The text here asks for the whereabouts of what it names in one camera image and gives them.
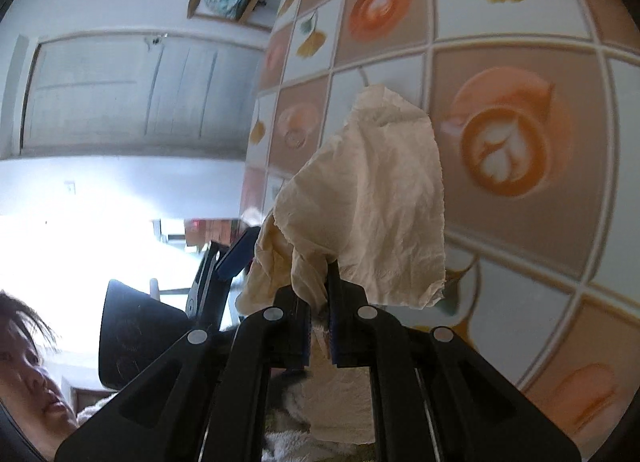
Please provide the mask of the white door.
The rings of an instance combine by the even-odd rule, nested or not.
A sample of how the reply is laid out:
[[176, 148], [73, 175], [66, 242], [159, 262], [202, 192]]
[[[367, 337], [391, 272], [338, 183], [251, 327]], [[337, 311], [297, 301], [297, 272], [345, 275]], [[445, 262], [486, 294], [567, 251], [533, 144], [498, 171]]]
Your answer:
[[38, 45], [24, 156], [244, 158], [258, 48], [170, 33], [79, 33]]

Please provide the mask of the patterned tablecloth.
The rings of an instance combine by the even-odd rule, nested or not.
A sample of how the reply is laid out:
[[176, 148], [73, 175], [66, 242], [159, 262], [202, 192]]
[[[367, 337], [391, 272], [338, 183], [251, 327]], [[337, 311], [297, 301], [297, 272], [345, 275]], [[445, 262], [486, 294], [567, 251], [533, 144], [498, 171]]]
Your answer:
[[242, 208], [382, 84], [431, 117], [450, 326], [597, 456], [639, 388], [639, 29], [621, 0], [280, 0]]

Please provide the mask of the beige paper napkin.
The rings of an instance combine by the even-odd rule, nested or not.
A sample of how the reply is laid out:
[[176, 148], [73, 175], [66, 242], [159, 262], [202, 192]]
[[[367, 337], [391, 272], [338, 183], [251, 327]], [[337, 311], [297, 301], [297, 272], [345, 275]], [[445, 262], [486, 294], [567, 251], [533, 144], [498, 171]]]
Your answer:
[[423, 309], [445, 285], [442, 167], [427, 114], [372, 85], [343, 128], [279, 191], [236, 309], [270, 306], [282, 286], [318, 312], [329, 263], [373, 305]]

